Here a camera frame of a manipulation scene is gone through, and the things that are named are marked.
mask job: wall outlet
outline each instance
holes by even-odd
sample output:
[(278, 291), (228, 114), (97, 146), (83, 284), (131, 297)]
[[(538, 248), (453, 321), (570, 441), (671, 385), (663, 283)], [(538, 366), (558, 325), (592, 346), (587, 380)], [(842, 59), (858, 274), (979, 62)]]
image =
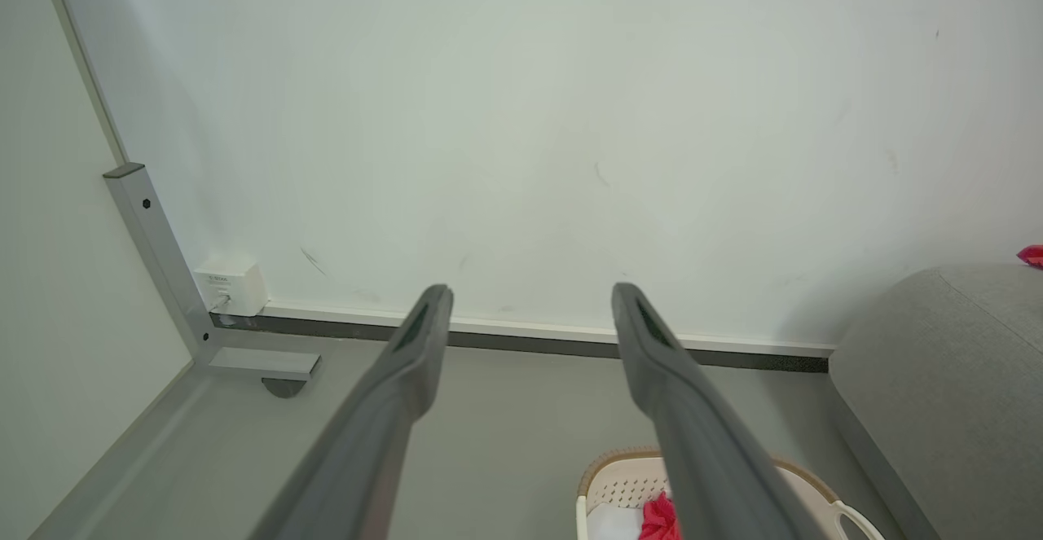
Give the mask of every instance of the wall outlet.
[(210, 259), (193, 275), (207, 310), (217, 314), (257, 316), (268, 303), (268, 288), (252, 259)]

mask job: plastic basket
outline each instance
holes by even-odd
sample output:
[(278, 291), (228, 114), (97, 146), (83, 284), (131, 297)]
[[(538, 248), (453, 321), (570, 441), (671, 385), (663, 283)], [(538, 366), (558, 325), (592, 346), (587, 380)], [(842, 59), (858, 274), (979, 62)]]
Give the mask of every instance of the plastic basket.
[[(793, 463), (779, 459), (774, 462), (782, 478), (797, 492), (797, 496), (828, 538), (849, 540), (841, 527), (841, 521), (847, 517), (866, 537), (883, 540), (865, 516), (841, 501), (819, 477)], [(617, 508), (641, 508), (663, 491), (671, 494), (666, 466), (658, 448), (642, 446), (602, 455), (587, 467), (580, 480), (576, 498), (576, 530), (579, 540), (589, 540), (586, 518), (598, 506), (610, 504)]]

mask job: pink fabric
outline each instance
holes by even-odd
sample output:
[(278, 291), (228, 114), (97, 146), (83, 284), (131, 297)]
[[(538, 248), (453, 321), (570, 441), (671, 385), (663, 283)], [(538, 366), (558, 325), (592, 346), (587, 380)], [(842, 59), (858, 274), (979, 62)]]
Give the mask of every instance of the pink fabric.
[(645, 504), (645, 523), (637, 540), (681, 540), (674, 502), (666, 498), (665, 491), (657, 499)]
[(1043, 244), (1032, 244), (1018, 253), (1018, 259), (1034, 268), (1043, 269)]

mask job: gray fabric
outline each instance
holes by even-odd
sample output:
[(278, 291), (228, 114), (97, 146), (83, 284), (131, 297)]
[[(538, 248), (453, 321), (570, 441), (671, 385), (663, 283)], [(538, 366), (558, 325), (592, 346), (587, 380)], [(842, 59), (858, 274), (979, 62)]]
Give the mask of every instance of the gray fabric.
[(943, 540), (1043, 537), (1041, 326), (1040, 270), (925, 270), (830, 359), (836, 391)]
[[(862, 470), (866, 472), (876, 491), (887, 504), (891, 514), (895, 516), (908, 540), (939, 540), (938, 533), (931, 527), (927, 516), (923, 515), (920, 506), (913, 500), (908, 489), (898, 473), (883, 458), (876, 443), (863, 427), (854, 413), (836, 392), (832, 381), (826, 386), (826, 403), (829, 407), (829, 418), (844, 437), (844, 442), (854, 452)], [(862, 536), (849, 535), (850, 538)], [(888, 537), (888, 540), (899, 540)]]

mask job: wall scratch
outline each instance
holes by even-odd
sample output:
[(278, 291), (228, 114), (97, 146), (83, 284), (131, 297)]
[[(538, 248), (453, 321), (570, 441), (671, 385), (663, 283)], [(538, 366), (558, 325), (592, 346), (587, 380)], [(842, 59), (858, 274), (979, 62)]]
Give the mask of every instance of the wall scratch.
[(381, 301), (381, 296), (377, 292), (370, 292), (369, 290), (351, 290), (351, 292), (369, 303), (380, 303)]
[(322, 266), (319, 266), (319, 263), (315, 261), (315, 257), (313, 257), (313, 256), (312, 256), (312, 254), (311, 254), (311, 253), (309, 253), (309, 251), (305, 251), (305, 248), (304, 248), (304, 247), (300, 247), (300, 251), (301, 251), (301, 253), (302, 253), (302, 254), (305, 255), (305, 257), (307, 257), (307, 259), (308, 259), (308, 262), (309, 262), (310, 264), (312, 264), (312, 266), (313, 266), (313, 267), (314, 267), (315, 269), (317, 269), (317, 270), (318, 270), (318, 272), (319, 272), (319, 273), (321, 273), (323, 277), (329, 277), (329, 276), (330, 276), (330, 274), (329, 274), (329, 273), (326, 273), (326, 272), (324, 272), (324, 270), (322, 270)]
[(790, 285), (803, 284), (805, 281), (807, 281), (807, 272), (784, 275), (779, 277), (777, 284), (782, 288), (789, 288)]
[(844, 102), (841, 103), (840, 108), (836, 111), (836, 117), (833, 118), (833, 124), (839, 125), (843, 123), (844, 119), (851, 113), (851, 99), (846, 98)]
[(593, 175), (598, 176), (598, 179), (601, 180), (601, 183), (605, 185), (605, 188), (612, 188), (612, 185), (608, 183), (608, 180), (605, 179), (605, 176), (601, 175), (601, 162), (595, 163)]
[(883, 153), (887, 154), (888, 164), (891, 165), (891, 173), (894, 173), (894, 175), (898, 175), (898, 154), (895, 153), (895, 150), (890, 149), (890, 147), (888, 147), (888, 149), (884, 150)]

